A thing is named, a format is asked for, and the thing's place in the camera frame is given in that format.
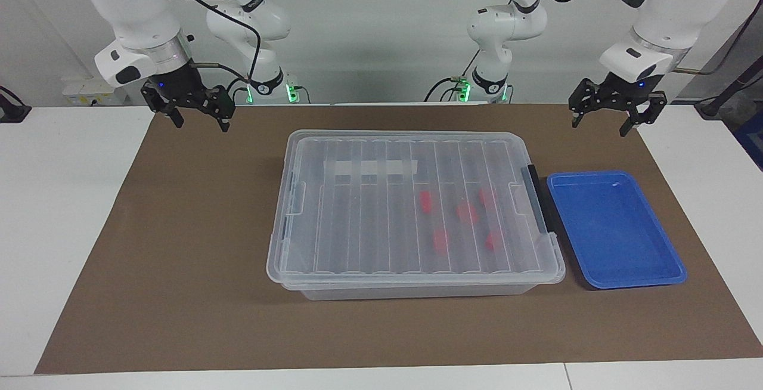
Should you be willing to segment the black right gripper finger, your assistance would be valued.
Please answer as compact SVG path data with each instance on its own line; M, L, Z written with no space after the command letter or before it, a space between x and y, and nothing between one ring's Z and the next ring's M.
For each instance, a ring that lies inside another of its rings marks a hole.
M218 121L222 132L228 132L234 115L234 102L231 100L213 100L212 115Z
M180 114L179 110L175 107L174 103L166 103L161 105L160 113L163 113L166 118L170 119L176 128L182 128L184 124L184 118Z

